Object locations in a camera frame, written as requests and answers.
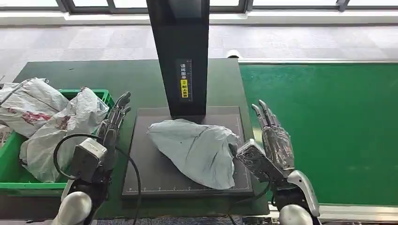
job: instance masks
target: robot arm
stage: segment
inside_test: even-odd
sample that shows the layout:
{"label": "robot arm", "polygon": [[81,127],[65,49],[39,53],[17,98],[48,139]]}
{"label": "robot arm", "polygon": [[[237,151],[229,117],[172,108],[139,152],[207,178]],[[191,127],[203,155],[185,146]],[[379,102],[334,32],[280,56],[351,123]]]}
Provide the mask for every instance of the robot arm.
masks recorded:
{"label": "robot arm", "polygon": [[236,158],[260,181],[270,182],[273,205],[282,225],[320,225],[319,204],[310,180],[294,168],[289,134],[263,101],[252,105],[261,125],[264,148],[253,139],[235,153]]}
{"label": "robot arm", "polygon": [[[108,196],[111,174],[117,162],[118,142],[124,116],[131,110],[130,92],[124,93],[98,128],[97,134],[73,134],[64,137],[54,150],[57,171],[69,178],[61,196],[61,206],[52,225],[89,225]],[[60,145],[75,136],[88,137],[77,145],[70,164],[71,175],[58,166],[57,152]]]}

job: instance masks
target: floor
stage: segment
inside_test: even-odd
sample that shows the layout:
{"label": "floor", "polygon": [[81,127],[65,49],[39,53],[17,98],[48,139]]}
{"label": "floor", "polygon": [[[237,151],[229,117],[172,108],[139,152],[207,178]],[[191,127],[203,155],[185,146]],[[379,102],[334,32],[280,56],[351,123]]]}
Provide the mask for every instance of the floor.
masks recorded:
{"label": "floor", "polygon": [[[232,49],[245,58],[398,60],[398,27],[211,26],[209,58],[224,58]],[[0,28],[0,83],[13,81],[29,61],[156,58],[150,26]],[[211,223],[175,220],[175,224],[229,224],[225,218]],[[167,223],[155,219],[140,224]],[[6,224],[24,222],[0,222]]]}

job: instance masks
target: robot finger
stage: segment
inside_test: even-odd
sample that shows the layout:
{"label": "robot finger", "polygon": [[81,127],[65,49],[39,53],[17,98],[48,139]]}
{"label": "robot finger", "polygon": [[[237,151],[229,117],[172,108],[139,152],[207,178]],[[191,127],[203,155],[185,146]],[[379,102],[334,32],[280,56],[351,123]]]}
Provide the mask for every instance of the robot finger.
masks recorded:
{"label": "robot finger", "polygon": [[278,123],[277,123],[278,119],[276,118],[275,114],[272,113],[270,108],[268,108],[268,113],[269,113],[270,125],[278,125]]}
{"label": "robot finger", "polygon": [[262,111],[264,113],[264,118],[265,120],[267,120],[267,123],[269,125],[272,125],[272,113],[270,113],[270,109],[268,108],[268,105],[265,104],[265,102],[263,100],[259,100],[259,104],[262,108]]}
{"label": "robot finger", "polygon": [[130,102],[131,92],[127,91],[122,96],[120,96],[117,100],[115,105],[118,107],[124,107]]}
{"label": "robot finger", "polygon": [[257,119],[259,120],[260,127],[263,129],[265,126],[269,126],[267,120],[264,118],[264,115],[262,114],[260,108],[256,106],[255,104],[252,104],[252,109],[256,112]]}

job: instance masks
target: plastic bag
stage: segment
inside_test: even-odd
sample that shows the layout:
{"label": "plastic bag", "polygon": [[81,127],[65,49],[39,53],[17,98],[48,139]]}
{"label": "plastic bag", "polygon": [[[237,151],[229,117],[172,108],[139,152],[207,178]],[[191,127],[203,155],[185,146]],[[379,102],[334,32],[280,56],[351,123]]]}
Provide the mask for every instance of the plastic bag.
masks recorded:
{"label": "plastic bag", "polygon": [[31,137],[68,102],[59,91],[46,83],[46,79],[5,83],[0,90],[0,120],[25,137]]}
{"label": "plastic bag", "polygon": [[228,144],[237,144],[239,137],[231,130],[177,119],[154,123],[147,133],[158,149],[191,180],[214,189],[235,185],[233,156]]}
{"label": "plastic bag", "polygon": [[[91,134],[104,120],[109,107],[89,88],[84,88],[62,112],[55,114],[29,140],[21,145],[20,160],[36,179],[55,182],[59,173],[53,162],[57,143],[66,135]],[[65,170],[69,165],[75,146],[84,137],[65,141],[58,151],[58,164]]]}
{"label": "plastic bag", "polygon": [[13,130],[5,125],[0,124],[0,148],[6,144]]}

